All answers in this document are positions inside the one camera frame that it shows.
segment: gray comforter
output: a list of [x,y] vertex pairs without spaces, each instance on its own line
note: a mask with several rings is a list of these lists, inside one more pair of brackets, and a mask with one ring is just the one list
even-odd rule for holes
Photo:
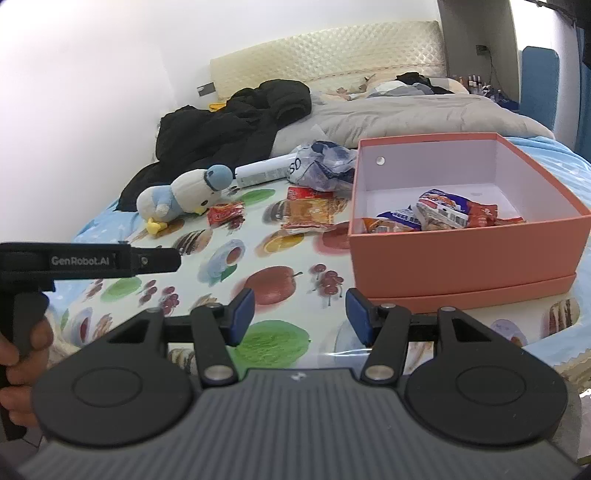
[[272,156],[320,140],[319,128],[328,140],[347,148],[357,148],[361,138],[452,132],[554,138],[550,130],[535,120],[478,95],[377,97],[350,102],[316,99],[308,117],[279,130]]

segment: finger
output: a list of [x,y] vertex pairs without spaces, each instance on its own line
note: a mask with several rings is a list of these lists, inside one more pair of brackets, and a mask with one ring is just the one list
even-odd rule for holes
[[47,370],[48,350],[33,350],[27,358],[6,369],[6,378],[12,385],[32,384]]
[[31,387],[6,387],[0,390],[0,404],[11,411],[32,413]]
[[35,350],[43,350],[53,343],[53,331],[47,319],[37,323],[31,331],[31,346]]
[[21,427],[38,427],[37,417],[33,413],[21,413],[19,411],[12,411],[8,414],[10,420],[15,425]]
[[18,349],[0,333],[0,365],[16,365],[18,363]]

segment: snack bag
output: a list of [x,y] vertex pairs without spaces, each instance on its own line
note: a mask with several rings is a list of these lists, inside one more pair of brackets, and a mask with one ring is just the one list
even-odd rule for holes
[[333,199],[286,200],[281,228],[289,234],[326,232],[334,226]]
[[467,228],[483,226],[494,226],[496,217],[499,215],[497,205],[483,205],[476,202],[468,202],[468,224]]
[[237,217],[243,217],[244,203],[218,203],[207,211],[209,225],[217,227]]
[[468,225],[470,200],[441,190],[423,193],[413,209],[421,230],[454,230]]
[[421,231],[421,222],[415,217],[414,212],[410,208],[380,213],[378,217],[387,218],[391,222],[396,223],[398,226],[393,230],[395,232]]
[[298,199],[331,199],[333,192],[318,192],[309,187],[289,187],[287,189],[288,200]]
[[525,223],[522,217],[516,218],[497,218],[495,219],[495,226],[499,225],[515,225],[516,223]]
[[363,218],[365,233],[413,232],[409,227],[385,218]]

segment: clothing pile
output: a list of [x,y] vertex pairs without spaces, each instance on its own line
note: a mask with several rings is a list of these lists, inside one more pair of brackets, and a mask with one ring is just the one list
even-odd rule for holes
[[170,184],[181,174],[223,164],[236,167],[266,160],[277,131],[309,115],[310,89],[295,80],[269,80],[236,92],[216,112],[184,106],[160,122],[157,163],[140,170],[121,193],[117,210],[137,210],[138,195]]

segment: blue chair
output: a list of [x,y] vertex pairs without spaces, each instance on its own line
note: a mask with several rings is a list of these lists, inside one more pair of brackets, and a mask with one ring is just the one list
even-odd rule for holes
[[554,50],[526,47],[521,55],[520,114],[554,129],[560,59]]

